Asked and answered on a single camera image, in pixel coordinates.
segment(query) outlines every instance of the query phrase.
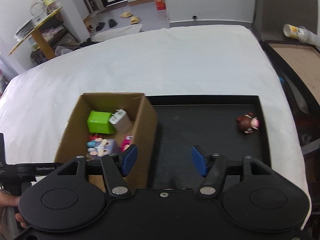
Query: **shoe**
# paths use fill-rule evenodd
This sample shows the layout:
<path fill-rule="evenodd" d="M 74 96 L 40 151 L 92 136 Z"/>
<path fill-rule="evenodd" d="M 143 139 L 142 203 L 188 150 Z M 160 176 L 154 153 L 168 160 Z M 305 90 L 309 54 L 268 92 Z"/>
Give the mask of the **shoe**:
<path fill-rule="evenodd" d="M 123 14 L 120 14 L 121 18 L 128 18 L 130 16 L 132 16 L 132 13 L 130 13 L 130 12 L 124 12 Z"/>
<path fill-rule="evenodd" d="M 114 19 L 108 20 L 109 28 L 112 28 L 117 25 L 117 22 Z"/>
<path fill-rule="evenodd" d="M 137 24 L 140 21 L 139 17 L 137 16 L 132 16 L 130 20 L 130 24 Z"/>
<path fill-rule="evenodd" d="M 105 26 L 105 22 L 102 23 L 98 23 L 97 27 L 96 27 L 96 31 L 99 32 L 103 29 L 103 27 Z"/>

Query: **bed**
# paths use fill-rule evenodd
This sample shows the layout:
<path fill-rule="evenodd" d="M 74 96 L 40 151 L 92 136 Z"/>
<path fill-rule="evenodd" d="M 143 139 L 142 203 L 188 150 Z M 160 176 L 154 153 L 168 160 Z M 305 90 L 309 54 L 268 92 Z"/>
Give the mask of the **bed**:
<path fill-rule="evenodd" d="M 52 162 L 84 92 L 259 95 L 272 168 L 308 194 L 285 94 L 258 41 L 242 26 L 177 27 L 118 37 L 15 77 L 0 100 L 7 163 Z"/>

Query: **green toy cube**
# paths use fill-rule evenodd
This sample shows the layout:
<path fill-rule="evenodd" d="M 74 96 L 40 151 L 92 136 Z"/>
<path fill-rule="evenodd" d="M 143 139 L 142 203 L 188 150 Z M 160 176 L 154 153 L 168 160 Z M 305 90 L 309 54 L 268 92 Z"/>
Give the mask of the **green toy cube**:
<path fill-rule="evenodd" d="M 114 134 L 116 129 L 111 123 L 109 123 L 109 118 L 111 115 L 111 113 L 107 112 L 91 111 L 87 120 L 89 132 Z"/>

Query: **finger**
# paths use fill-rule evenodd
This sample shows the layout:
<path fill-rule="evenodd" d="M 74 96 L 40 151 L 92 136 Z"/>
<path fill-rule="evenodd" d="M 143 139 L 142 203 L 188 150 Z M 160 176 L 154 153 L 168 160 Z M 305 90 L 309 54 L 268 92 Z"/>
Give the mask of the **finger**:
<path fill-rule="evenodd" d="M 19 197 L 0 192 L 0 207 L 17 207 Z"/>
<path fill-rule="evenodd" d="M 17 214 L 15 214 L 14 216 L 15 216 L 15 218 L 16 218 L 16 220 L 17 220 L 18 222 L 23 222 L 23 218 L 22 218 L 22 216 L 21 216 L 20 213 L 17 213 Z"/>
<path fill-rule="evenodd" d="M 28 228 L 25 222 L 21 222 L 20 225 L 21 225 L 23 228 Z"/>

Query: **human hand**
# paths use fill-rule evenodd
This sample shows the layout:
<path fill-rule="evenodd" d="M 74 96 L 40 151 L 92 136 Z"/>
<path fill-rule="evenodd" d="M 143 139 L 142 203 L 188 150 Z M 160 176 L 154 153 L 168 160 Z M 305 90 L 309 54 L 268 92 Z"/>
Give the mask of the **human hand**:
<path fill-rule="evenodd" d="M 17 196 L 13 196 L 13 195 L 9 195 L 6 193 L 2 193 L 0 192 L 0 219 L 2 217 L 2 211 L 3 208 L 5 207 L 17 207 L 19 205 L 19 197 Z M 22 216 L 20 215 L 20 213 L 15 214 L 15 218 L 18 222 L 20 222 L 20 225 L 23 228 L 27 228 L 27 225 L 25 224 L 25 222 L 22 219 Z M 2 226 L 0 224 L 0 233 L 2 234 Z"/>

